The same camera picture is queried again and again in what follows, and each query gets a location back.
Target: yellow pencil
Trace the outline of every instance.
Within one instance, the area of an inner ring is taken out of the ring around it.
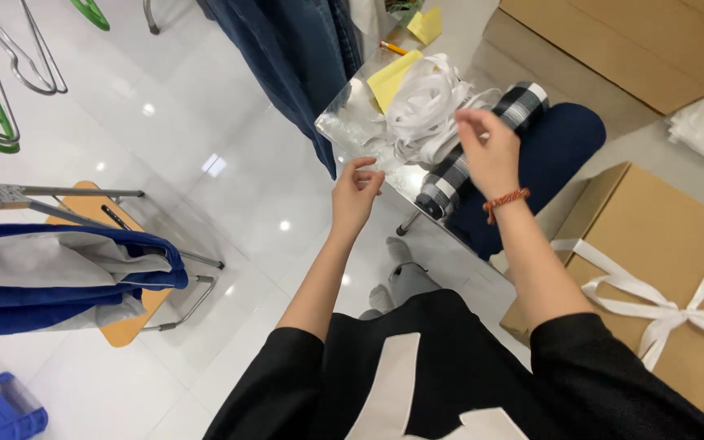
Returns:
[[[396,46],[396,45],[392,45],[392,44],[390,44],[390,43],[388,43],[388,42],[386,42],[386,41],[384,41],[384,40],[379,40],[379,45],[382,46],[382,47],[384,47],[384,48],[390,49],[390,50],[392,50],[392,51],[395,52],[395,53],[399,53],[399,54],[401,54],[401,55],[406,55],[406,54],[408,53],[408,52],[405,51],[404,49],[402,49],[402,48],[400,48],[400,47],[398,47],[398,46]]]

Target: white tile floor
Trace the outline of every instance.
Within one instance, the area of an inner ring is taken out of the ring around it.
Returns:
[[[88,179],[143,189],[144,200],[122,206],[146,230],[227,267],[176,330],[118,349],[97,330],[0,337],[0,372],[13,372],[45,406],[44,438],[200,438],[327,236],[333,183],[193,0],[154,2],[158,37],[137,0],[97,3],[109,33],[66,0],[30,2],[70,92],[37,95],[0,64],[23,135],[20,153],[0,154],[0,183]],[[13,5],[0,0],[0,23],[31,48]],[[347,265],[338,312],[359,315],[370,289],[386,282],[384,240],[408,213],[387,188],[377,199]],[[0,222],[43,221],[34,212],[0,212]],[[429,222],[419,220],[406,240],[431,275],[458,290],[527,363],[528,351],[497,326],[511,286]],[[193,287],[174,292],[155,320],[185,312],[200,293]]]

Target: gray sock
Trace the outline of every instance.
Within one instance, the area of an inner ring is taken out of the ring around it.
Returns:
[[[404,263],[415,262],[415,257],[411,255],[409,246],[402,239],[389,236],[385,243],[387,243],[387,253],[390,254],[396,264],[403,265]]]
[[[368,295],[368,305],[382,313],[387,313],[395,308],[390,294],[387,293],[387,288],[381,284],[371,289],[371,294]]]

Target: hand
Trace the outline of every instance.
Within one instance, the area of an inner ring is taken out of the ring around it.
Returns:
[[[469,161],[469,175],[485,198],[493,200],[520,189],[518,136],[487,110],[458,110],[455,121]],[[488,139],[481,140],[479,135],[485,132]]]
[[[333,222],[331,235],[357,238],[371,215],[374,197],[382,192],[385,172],[358,171],[357,168],[373,165],[374,157],[358,157],[347,163],[333,188]]]

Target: black and white checkered fabric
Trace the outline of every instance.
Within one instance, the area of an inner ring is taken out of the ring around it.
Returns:
[[[502,96],[491,110],[515,134],[533,126],[548,110],[548,95],[533,82],[519,82]],[[473,188],[469,179],[469,164],[461,144],[431,170],[422,182],[415,204],[436,220],[450,215],[460,204],[464,194]]]

